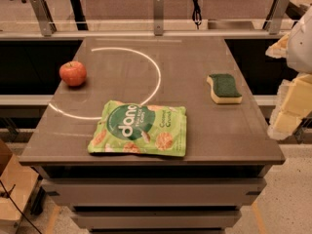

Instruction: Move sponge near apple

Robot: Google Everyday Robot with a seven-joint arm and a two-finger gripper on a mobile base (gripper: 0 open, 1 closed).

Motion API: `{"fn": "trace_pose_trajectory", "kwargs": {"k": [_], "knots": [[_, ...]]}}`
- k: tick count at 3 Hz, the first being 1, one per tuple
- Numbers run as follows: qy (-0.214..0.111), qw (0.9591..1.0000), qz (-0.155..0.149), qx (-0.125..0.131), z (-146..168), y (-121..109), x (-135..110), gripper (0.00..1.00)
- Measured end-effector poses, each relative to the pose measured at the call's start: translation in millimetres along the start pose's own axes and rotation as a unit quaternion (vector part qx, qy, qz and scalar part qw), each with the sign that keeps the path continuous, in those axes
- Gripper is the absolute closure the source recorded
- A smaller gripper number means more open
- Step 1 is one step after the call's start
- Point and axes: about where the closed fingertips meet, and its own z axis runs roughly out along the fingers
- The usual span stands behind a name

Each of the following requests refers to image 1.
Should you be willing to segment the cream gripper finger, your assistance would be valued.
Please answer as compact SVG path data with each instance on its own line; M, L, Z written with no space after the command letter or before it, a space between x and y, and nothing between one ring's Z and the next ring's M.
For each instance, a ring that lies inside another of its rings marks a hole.
M289 36L290 34L286 34L281 37L266 50L265 54L273 59L285 58L287 56Z
M312 75L299 73L291 81L283 80L269 120L268 135L275 140L291 136L311 112Z

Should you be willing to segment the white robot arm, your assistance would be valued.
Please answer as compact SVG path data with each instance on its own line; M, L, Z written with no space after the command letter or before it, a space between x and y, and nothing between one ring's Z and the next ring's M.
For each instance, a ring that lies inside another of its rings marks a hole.
M312 7L265 54L275 59L285 58L288 68L298 72L291 81L282 81L269 120L268 135L282 140L291 136L312 112Z

